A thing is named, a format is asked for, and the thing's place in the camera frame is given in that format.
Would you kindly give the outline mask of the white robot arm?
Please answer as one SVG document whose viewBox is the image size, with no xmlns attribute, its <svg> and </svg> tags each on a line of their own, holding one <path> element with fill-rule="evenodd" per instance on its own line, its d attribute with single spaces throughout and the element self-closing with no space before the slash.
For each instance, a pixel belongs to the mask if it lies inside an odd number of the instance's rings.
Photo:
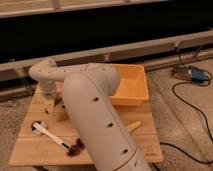
<svg viewBox="0 0 213 171">
<path fill-rule="evenodd" d="M 59 67 L 47 58 L 29 69 L 43 96 L 55 94 L 62 83 L 62 100 L 98 171 L 151 171 L 109 97 L 119 84 L 118 70 L 104 63 Z"/>
</svg>

